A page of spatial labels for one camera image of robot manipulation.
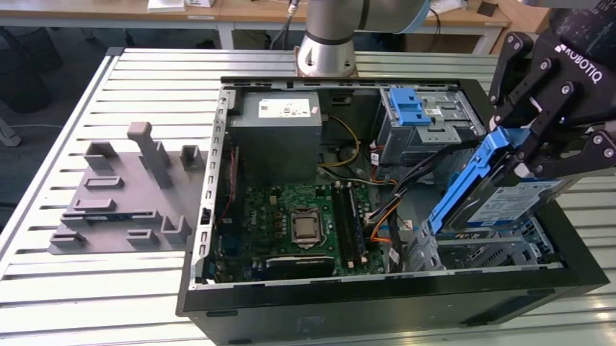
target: ram slot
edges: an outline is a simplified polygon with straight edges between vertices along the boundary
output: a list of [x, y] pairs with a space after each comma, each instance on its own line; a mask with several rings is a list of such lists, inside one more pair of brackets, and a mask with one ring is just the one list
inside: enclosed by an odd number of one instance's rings
[[352, 204], [348, 198], [348, 190], [343, 186], [332, 188], [332, 205], [335, 233], [337, 234], [339, 255], [341, 263], [348, 268], [355, 267], [359, 263], [359, 249], [355, 241], [355, 231], [352, 222]]
[[363, 240], [363, 225], [362, 225], [362, 220], [359, 218], [359, 213], [358, 213], [358, 207], [356, 206], [356, 200], [355, 200], [355, 194], [352, 193], [352, 188], [350, 187], [348, 189], [348, 199], [350, 199], [350, 205], [351, 205], [351, 210], [352, 210], [352, 231], [355, 234], [355, 242], [356, 242], [356, 249], [359, 252], [359, 261], [362, 264], [367, 263], [367, 258], [366, 258], [366, 241]]

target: power supply label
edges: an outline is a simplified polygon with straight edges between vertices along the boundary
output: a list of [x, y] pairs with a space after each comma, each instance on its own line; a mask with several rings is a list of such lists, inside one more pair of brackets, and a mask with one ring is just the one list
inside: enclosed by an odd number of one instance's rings
[[308, 99], [261, 99], [259, 117], [309, 117]]
[[467, 220], [468, 227], [501, 226], [517, 220], [538, 202], [538, 194], [559, 181], [521, 182], [515, 186], [498, 187], [487, 201]]

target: aluminum table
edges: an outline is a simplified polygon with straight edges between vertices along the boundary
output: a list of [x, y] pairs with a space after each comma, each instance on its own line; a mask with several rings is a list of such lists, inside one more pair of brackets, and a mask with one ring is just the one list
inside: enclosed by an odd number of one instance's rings
[[[292, 76], [292, 55], [275, 51], [125, 49], [105, 56], [0, 236], [0, 344], [211, 345], [173, 314], [182, 252], [46, 254], [85, 160], [89, 140], [136, 151], [132, 121], [153, 124], [168, 151], [208, 147], [220, 76]], [[495, 57], [356, 53], [360, 77], [478, 79]], [[611, 284], [535, 309], [499, 326], [439, 329], [284, 345], [613, 345], [616, 343], [616, 177], [583, 179], [559, 197]]]

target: motherboard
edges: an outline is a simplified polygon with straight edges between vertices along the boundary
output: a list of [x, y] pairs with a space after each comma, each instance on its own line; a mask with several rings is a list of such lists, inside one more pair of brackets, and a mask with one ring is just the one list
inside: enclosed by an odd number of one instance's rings
[[219, 281], [382, 273], [380, 249], [363, 230], [370, 210], [364, 185], [247, 187], [240, 227], [220, 239]]

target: green motherboard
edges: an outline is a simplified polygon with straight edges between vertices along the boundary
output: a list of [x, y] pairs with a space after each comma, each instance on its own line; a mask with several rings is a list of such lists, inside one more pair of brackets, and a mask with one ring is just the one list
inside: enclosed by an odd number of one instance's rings
[[[352, 191], [352, 209], [359, 216], [356, 220], [362, 220], [364, 213], [371, 210], [366, 186], [356, 185], [347, 190]], [[335, 229], [340, 224], [340, 215], [335, 214], [340, 211], [335, 209], [332, 198], [335, 191], [336, 187], [332, 185], [245, 188], [241, 230], [227, 235], [221, 242], [223, 247], [231, 250], [227, 251], [231, 256], [227, 256], [224, 263], [224, 281], [260, 280], [256, 274], [257, 260], [284, 256], [332, 257], [333, 277], [383, 272], [380, 249], [378, 244], [367, 243], [366, 239], [359, 239], [364, 244], [359, 262], [348, 263], [344, 260], [348, 254], [341, 256], [340, 247], [348, 248], [348, 244], [341, 243], [348, 243], [352, 237], [340, 240]]]

